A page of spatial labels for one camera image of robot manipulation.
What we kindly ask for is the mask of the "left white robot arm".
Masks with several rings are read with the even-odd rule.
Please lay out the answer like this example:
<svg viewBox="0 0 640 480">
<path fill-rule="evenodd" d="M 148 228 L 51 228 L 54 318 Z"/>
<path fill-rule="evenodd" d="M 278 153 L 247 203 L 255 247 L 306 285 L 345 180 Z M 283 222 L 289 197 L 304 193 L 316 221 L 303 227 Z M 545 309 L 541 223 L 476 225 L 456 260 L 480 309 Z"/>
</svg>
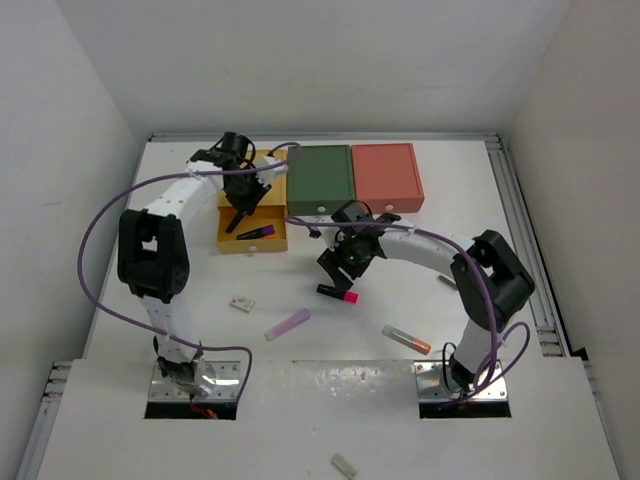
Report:
<svg viewBox="0 0 640 480">
<path fill-rule="evenodd" d="M 156 200 L 125 210 L 119 219 L 118 278 L 149 315 L 160 373 L 193 398 L 206 397 L 215 382 L 182 295 L 190 275 L 185 231 L 219 193 L 238 220 L 252 215 L 273 181 L 286 173 L 286 162 L 271 153 L 248 157 L 252 145 L 244 135 L 224 133 L 213 147 L 196 151 Z"/>
</svg>

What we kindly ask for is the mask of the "pink highlighter marker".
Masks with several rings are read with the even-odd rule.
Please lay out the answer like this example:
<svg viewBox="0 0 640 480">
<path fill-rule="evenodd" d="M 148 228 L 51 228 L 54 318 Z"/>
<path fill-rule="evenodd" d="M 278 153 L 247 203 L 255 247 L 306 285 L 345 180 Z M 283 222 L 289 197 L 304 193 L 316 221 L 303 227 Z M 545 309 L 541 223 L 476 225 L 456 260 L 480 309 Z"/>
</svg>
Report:
<svg viewBox="0 0 640 480">
<path fill-rule="evenodd" d="M 350 290 L 341 290 L 329 285 L 319 284 L 316 292 L 336 300 L 355 305 L 359 300 L 359 294 Z"/>
</svg>

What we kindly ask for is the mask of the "yellow drawer box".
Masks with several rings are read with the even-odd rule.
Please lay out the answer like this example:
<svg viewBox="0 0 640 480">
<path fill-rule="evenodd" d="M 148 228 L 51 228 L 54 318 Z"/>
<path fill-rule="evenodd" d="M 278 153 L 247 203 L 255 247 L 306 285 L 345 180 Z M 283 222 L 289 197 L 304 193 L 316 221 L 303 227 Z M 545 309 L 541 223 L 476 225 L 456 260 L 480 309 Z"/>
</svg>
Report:
<svg viewBox="0 0 640 480">
<path fill-rule="evenodd" d="M 238 227 L 230 234 L 225 228 L 236 213 L 227 201 L 225 194 L 218 195 L 219 222 L 216 238 L 216 248 L 222 255 L 252 254 L 252 253 L 280 253 L 288 250 L 287 227 L 287 177 L 283 176 L 272 182 L 272 188 L 260 201 L 255 212 L 245 217 Z M 236 236 L 240 233 L 273 224 L 275 235 L 279 240 L 254 239 L 239 241 Z"/>
</svg>

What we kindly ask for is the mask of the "purple highlighter marker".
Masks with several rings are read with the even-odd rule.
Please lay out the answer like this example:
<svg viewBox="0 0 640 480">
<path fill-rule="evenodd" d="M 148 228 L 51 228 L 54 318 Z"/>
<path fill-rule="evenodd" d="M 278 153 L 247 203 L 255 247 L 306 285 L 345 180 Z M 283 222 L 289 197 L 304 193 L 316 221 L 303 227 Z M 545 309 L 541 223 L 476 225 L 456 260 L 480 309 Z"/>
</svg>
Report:
<svg viewBox="0 0 640 480">
<path fill-rule="evenodd" d="M 261 227 L 240 233 L 236 236 L 236 239 L 239 241 L 261 239 L 261 238 L 266 238 L 270 235 L 273 235 L 274 233 L 275 233 L 274 225 L 269 224 L 269 225 L 261 226 Z"/>
</svg>

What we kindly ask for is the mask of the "green drawer box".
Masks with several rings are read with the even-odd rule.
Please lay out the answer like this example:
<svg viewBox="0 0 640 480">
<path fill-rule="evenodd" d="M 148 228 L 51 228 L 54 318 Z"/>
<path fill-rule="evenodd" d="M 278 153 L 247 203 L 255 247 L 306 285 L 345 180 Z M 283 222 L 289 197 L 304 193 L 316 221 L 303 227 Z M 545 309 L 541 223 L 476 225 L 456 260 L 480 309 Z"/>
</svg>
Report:
<svg viewBox="0 0 640 480">
<path fill-rule="evenodd" d="M 287 160 L 289 215 L 332 215 L 355 199 L 349 145 L 291 146 Z"/>
</svg>

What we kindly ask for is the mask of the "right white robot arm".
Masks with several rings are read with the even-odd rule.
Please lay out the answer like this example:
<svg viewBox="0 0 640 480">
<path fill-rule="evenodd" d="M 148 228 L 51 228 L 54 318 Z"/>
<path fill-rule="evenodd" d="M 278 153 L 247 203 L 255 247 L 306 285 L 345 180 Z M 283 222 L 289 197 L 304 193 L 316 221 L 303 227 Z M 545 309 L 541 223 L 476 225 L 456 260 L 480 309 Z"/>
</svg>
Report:
<svg viewBox="0 0 640 480">
<path fill-rule="evenodd" d="M 326 250 L 317 263 L 333 288 L 345 293 L 376 258 L 425 267 L 455 284 L 468 316 L 462 338 L 449 359 L 449 375 L 464 392 L 488 382 L 480 375 L 495 370 L 501 336 L 511 318 L 528 302 L 535 283 L 497 231 L 457 240 L 429 233 L 394 213 L 377 217 L 349 201 L 310 229 Z"/>
</svg>

